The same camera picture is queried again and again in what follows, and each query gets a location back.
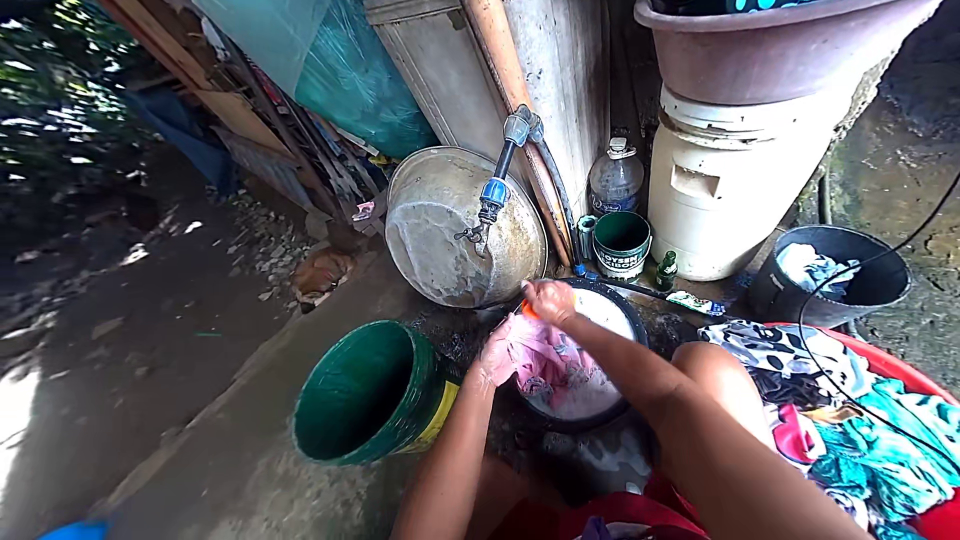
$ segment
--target teal tarp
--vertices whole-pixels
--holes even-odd
[[[360,0],[195,0],[298,103],[402,159],[437,144]]]

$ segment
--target green glass bottle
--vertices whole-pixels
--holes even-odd
[[[673,281],[677,278],[677,254],[668,251],[663,260],[657,265],[657,290],[666,292],[673,288]]]

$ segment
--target black bucket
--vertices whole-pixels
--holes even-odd
[[[777,239],[747,291],[757,321],[796,322],[800,316],[808,293],[787,278],[777,264],[777,255],[790,244],[810,244],[818,254],[838,262],[866,260],[890,249],[869,234],[833,225],[807,225],[787,231]],[[891,253],[860,268],[847,284],[842,303],[820,296],[811,298],[804,311],[804,324],[833,328],[892,306],[906,296],[911,283],[906,262],[900,254]]]

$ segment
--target white bucket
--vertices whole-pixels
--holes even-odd
[[[726,278],[756,254],[820,162],[854,85],[778,103],[710,105],[660,93],[648,218],[657,261]]]

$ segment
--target green paint can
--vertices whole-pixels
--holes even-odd
[[[345,335],[313,368],[294,411],[294,442],[324,465],[421,452],[440,432],[457,390],[426,337],[375,321]]]
[[[593,228],[593,251],[600,273],[618,280],[639,276],[650,252],[651,238],[650,224],[638,214],[604,214]]]

